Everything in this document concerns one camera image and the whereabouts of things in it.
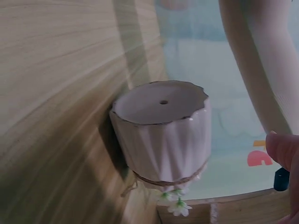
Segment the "person's leg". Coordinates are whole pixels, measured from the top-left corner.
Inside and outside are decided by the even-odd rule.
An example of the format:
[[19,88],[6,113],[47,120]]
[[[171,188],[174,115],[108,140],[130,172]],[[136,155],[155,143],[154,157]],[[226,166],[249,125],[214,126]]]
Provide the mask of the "person's leg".
[[287,31],[291,0],[219,4],[229,44],[265,131],[299,134],[299,58]]

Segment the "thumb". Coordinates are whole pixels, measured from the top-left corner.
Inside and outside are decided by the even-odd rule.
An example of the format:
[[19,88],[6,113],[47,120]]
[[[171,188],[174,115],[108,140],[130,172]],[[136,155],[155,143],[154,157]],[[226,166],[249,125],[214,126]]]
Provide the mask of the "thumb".
[[266,149],[275,162],[290,171],[292,159],[299,151],[299,136],[270,133],[266,137]]
[[290,223],[290,220],[291,220],[291,218],[290,218],[290,216],[288,215],[288,216],[286,216],[286,217],[280,219],[279,222],[278,222],[277,224],[289,224],[289,223]]

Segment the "small planter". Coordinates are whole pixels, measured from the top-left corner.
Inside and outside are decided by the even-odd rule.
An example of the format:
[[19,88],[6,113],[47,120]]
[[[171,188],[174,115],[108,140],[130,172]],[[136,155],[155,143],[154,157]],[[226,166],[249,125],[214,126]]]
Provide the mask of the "small planter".
[[186,215],[181,196],[199,179],[211,154],[211,107],[201,87],[161,81],[134,88],[115,101],[112,124],[130,169],[170,211]]

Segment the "wooden edge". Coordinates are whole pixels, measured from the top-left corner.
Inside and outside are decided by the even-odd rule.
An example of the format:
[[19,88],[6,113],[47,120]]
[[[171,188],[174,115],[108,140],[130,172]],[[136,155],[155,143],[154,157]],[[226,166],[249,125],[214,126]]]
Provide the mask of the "wooden edge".
[[[269,195],[273,193],[276,193],[276,190],[271,188],[271,189],[260,190],[260,191],[255,191],[255,192],[250,192],[250,193],[240,194],[240,195],[215,197],[215,198],[207,198],[207,199],[192,199],[192,200],[184,200],[184,201],[188,205],[224,203],[224,202],[231,202],[231,201],[239,201],[239,200],[253,198],[253,197],[259,197],[262,195]],[[167,206],[167,205],[159,202],[157,206]]]

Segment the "jute twine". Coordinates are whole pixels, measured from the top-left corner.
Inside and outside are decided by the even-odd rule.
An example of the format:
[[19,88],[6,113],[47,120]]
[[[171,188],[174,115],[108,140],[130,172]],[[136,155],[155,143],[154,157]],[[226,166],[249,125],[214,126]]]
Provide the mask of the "jute twine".
[[138,187],[138,183],[137,183],[137,178],[146,182],[146,183],[149,183],[149,184],[152,184],[152,185],[155,185],[155,186],[159,186],[159,187],[169,187],[169,186],[176,186],[176,185],[180,185],[180,184],[183,184],[183,183],[187,183],[191,180],[193,180],[198,174],[201,173],[201,171],[203,171],[203,169],[205,168],[206,164],[207,164],[207,161],[205,161],[205,163],[198,169],[196,170],[191,176],[189,177],[184,177],[178,181],[174,181],[174,182],[168,182],[168,181],[152,181],[152,180],[149,180],[149,179],[146,179],[142,176],[140,176],[138,173],[134,172],[134,175],[135,175],[135,181],[130,185],[128,186],[124,192],[121,194],[122,197],[126,196],[128,192],[136,189]]

